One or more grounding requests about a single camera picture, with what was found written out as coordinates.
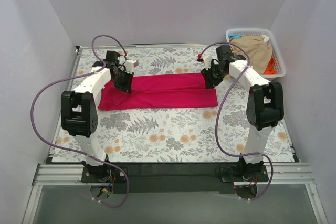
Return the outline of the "pink t shirt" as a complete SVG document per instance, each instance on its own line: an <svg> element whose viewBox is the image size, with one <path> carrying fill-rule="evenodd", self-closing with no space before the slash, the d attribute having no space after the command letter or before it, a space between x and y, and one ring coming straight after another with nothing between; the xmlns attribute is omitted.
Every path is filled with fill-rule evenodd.
<svg viewBox="0 0 336 224"><path fill-rule="evenodd" d="M206 89L200 73L134 77L131 93L116 89L112 82L101 92L102 111L156 108L217 107L215 89Z"/></svg>

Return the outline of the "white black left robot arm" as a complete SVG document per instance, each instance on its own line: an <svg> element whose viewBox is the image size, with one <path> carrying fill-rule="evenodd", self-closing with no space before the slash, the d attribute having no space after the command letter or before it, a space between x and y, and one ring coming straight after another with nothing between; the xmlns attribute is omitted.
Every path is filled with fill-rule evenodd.
<svg viewBox="0 0 336 224"><path fill-rule="evenodd" d="M95 98L109 83L130 94L134 68L139 64L134 59L121 63L120 58L118 52L107 51L103 61L96 61L92 65L90 76L85 77L72 91L61 94L61 127L78 142L86 156L82 165L90 176L100 182L108 181L112 170L106 164L97 162L97 159L107 162L108 157L96 135L99 120Z"/></svg>

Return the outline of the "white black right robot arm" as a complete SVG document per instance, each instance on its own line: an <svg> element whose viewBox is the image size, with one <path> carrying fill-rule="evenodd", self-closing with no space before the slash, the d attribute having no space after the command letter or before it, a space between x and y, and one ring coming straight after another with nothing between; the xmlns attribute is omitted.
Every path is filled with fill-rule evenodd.
<svg viewBox="0 0 336 224"><path fill-rule="evenodd" d="M232 53L234 44L217 42L216 58L198 54L197 61L204 64L201 74L206 88L219 85L225 76L233 77L248 91L246 108L247 121L250 124L247 143L244 150L237 154L237 163L219 168L224 182L270 181L264 165L264 153L272 130L284 118L283 88L279 82L270 82L258 74L250 65L251 58L243 50L240 55Z"/></svg>

